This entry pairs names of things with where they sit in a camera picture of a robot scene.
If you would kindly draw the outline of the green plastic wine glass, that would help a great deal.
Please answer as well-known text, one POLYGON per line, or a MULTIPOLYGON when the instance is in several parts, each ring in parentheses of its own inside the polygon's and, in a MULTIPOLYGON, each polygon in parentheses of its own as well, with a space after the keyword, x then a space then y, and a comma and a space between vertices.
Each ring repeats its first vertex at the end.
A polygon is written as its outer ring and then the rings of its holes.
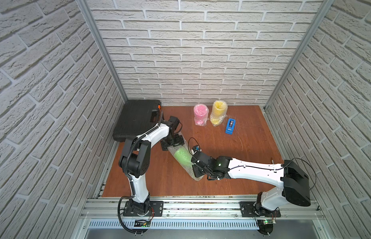
POLYGON ((192 170, 192 155, 185 147, 182 146, 177 149, 174 153, 174 158, 185 170, 192 170))

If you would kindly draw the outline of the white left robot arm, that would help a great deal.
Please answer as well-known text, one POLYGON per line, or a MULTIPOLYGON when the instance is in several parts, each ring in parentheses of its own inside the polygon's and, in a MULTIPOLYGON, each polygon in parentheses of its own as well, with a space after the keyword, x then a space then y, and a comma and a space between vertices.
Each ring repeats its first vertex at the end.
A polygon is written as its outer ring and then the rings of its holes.
POLYGON ((126 139, 119 167, 129 180, 131 200, 136 206, 149 205, 150 195, 145 174, 150 165, 152 147, 160 142, 162 150, 167 151, 171 146, 184 145, 184 139, 180 135, 182 127, 178 119, 174 122, 163 121, 143 134, 126 139))

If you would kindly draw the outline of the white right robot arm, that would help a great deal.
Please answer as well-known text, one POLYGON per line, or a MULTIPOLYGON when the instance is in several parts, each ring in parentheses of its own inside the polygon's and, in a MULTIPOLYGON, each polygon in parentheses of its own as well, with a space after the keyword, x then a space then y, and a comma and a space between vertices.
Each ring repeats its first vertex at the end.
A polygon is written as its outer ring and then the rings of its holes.
POLYGON ((309 176, 292 160, 286 160, 283 164, 262 164, 228 156, 215 159, 196 149, 191 154, 196 177, 206 175, 210 181, 248 179, 273 185, 273 189, 257 195, 254 208, 258 216, 274 212, 286 204, 300 207, 311 205, 309 176))

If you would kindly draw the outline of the blue tape dispenser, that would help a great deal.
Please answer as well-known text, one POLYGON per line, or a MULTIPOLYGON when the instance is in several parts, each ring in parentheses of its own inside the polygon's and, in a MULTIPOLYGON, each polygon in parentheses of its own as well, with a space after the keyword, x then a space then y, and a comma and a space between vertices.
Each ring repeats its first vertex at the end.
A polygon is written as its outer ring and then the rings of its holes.
POLYGON ((235 124, 236 124, 236 120, 229 118, 228 122, 227 122, 227 125, 226 125, 225 133, 229 134, 229 135, 232 135, 233 131, 234 131, 234 128, 235 128, 235 124))

